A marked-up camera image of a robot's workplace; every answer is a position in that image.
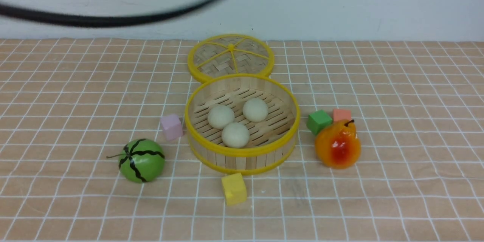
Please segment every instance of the watermelon stem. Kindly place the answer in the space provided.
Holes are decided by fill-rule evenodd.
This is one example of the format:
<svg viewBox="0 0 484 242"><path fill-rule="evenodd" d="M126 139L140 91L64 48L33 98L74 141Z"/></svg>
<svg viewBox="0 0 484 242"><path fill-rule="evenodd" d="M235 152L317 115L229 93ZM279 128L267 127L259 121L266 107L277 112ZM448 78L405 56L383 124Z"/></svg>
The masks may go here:
<svg viewBox="0 0 484 242"><path fill-rule="evenodd" d="M118 154L118 155L113 155L113 156L106 156L106 159L111 159L111 158L118 157L118 156L122 156L122 155L126 155L126 153L124 153L124 154Z"/></svg>

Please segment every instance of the yellow rim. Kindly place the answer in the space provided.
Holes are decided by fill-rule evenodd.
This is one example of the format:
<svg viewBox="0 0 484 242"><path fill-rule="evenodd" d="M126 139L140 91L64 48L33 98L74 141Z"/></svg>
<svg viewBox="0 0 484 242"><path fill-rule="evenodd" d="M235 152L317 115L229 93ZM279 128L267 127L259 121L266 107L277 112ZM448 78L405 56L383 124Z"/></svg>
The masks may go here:
<svg viewBox="0 0 484 242"><path fill-rule="evenodd" d="M261 173L267 172L269 170L272 170L272 169L276 168L277 166L280 166L285 160L287 160L287 158L289 158L289 156L292 154L292 151L294 150L294 147L296 146L296 142L294 142L294 144L289 149L289 152L287 152L287 154L285 154L280 160L276 161L273 164L270 164L269 166L264 166L263 168L257 168L257 169L252 169L252 170L237 170L237 169L222 168L221 166L216 166L213 163L210 163L209 161L207 161L205 158L203 158L202 155L200 155L195 150L195 148L192 146L192 142L190 141L190 139L188 139L188 144L189 144L190 149L192 150L193 154L195 155L195 157L199 161L201 161L204 165L208 166L209 168L211 168L215 171L221 172L221 173L225 173L225 174L241 173L242 175L257 175L257 174L261 174Z"/></svg>
<svg viewBox="0 0 484 242"><path fill-rule="evenodd" d="M192 103L193 98L200 92L202 89L207 87L209 84L217 82L219 80L224 80L228 78L233 78L233 77L254 77L254 78L259 78L262 80L269 81L280 88L284 90L292 99L293 103L296 105L296 116L295 116L295 121L294 124L292 124L292 127L289 129L289 131L282 136L280 139L277 139L276 141L270 143L270 144L265 144L264 146L261 147L251 147L248 149L232 149L231 147L223 147L218 144L214 144L207 139L205 139L202 135L200 135L197 130L195 130L195 127L192 125L192 122L190 121L189 118L189 113L188 113L188 107ZM299 119L301 118L301 111L299 109L299 105L297 103L296 98L291 94L291 92L284 87L282 84L276 82L273 79L270 79L268 77L264 77L261 75L256 75L256 74L230 74L230 75L225 75L221 76L218 78L215 78L214 80L211 80L209 82L206 82L202 84L200 87L198 87L195 92L190 96L188 99L188 103L185 106L185 125L187 130L190 132L192 137L199 142L202 146L204 146L206 149L211 150L215 153L218 154L223 154L225 156L230 156L230 157L255 157L255 156L260 156L263 154L267 154L269 152L272 152L279 147L282 147L285 143L287 143L292 136L297 132L297 129L299 128Z"/></svg>
<svg viewBox="0 0 484 242"><path fill-rule="evenodd" d="M200 66L202 66L203 64L205 64L206 62L211 61L213 58L219 56L220 54L224 54L224 53L229 52L228 47L224 46L223 44L218 44L218 43L211 42L214 39L220 39L220 38L223 38L223 37L241 37L241 38L243 38L240 41L238 41L235 44L235 46L237 46L237 44L239 44L240 42L242 42L245 39L251 39L254 42L257 42L261 46L263 46L264 49L267 51L268 57L262 56L262 55L259 55L259 54L253 53L253 52L245 51L245 50L242 50L242 49L236 49L236 51L245 52L245 53L249 53L249 54L254 54L254 55L259 56L261 58L267 59L267 65L265 66L265 68L258 75L261 75L261 76L264 76L264 77L269 77L269 75L271 75L272 70L274 68L274 53L273 53L272 49L265 42L263 42L263 41L261 41L259 39L256 39L254 37L251 37L251 36L246 36L246 35L240 35L240 34L224 34L224 35L214 36L214 37L210 37L210 38L208 38L206 40L203 40L202 42L199 42L198 44L196 44L192 48L192 50L190 50L190 52L188 54L188 70L192 74L192 77L195 78L195 80L197 80L200 83L206 83L206 82L209 82L209 81L211 81L213 79L209 75L206 75L204 73L201 73L198 70L198 68ZM202 64L200 64L200 65L197 66L197 65L195 65L195 63L193 63L193 57L195 55L195 52L197 52L197 50L202 45L204 45L204 44L215 44L215 45L219 45L219 46L222 46L222 47L227 48L227 50L223 51L220 54L217 54L217 55L213 56L212 58L208 59L207 61L204 61ZM232 54L232 59L235 62L235 57L233 56L233 52L232 51L230 51L230 52Z"/></svg>

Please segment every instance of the bamboo steamer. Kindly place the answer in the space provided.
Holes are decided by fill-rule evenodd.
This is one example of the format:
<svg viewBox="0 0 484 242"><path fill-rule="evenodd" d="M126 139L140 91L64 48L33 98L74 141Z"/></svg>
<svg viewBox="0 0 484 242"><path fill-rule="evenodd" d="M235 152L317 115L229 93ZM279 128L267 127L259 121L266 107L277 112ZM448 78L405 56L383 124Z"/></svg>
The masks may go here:
<svg viewBox="0 0 484 242"><path fill-rule="evenodd" d="M268 117L251 123L242 114L251 98L268 104ZM235 121L247 126L250 140L243 149L226 147L222 131L207 121L211 108L227 105ZM185 124L190 149L206 166L222 173L254 175L276 168L292 153L297 140L301 112L295 97L280 83L257 74L228 74L202 84L190 96Z"/></svg>

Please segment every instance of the grid pattern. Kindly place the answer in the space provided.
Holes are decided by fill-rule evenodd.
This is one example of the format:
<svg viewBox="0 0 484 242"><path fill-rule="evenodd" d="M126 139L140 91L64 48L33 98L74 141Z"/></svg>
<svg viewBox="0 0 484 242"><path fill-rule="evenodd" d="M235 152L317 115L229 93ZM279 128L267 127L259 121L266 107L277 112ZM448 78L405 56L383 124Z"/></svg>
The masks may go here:
<svg viewBox="0 0 484 242"><path fill-rule="evenodd" d="M271 77L301 106L299 142L245 178L238 206L186 137L160 130L199 86L195 43L0 40L0 239L484 240L484 43L268 42ZM334 107L363 145L346 170L321 165L305 127ZM152 183L105 159L135 138L166 153Z"/></svg>

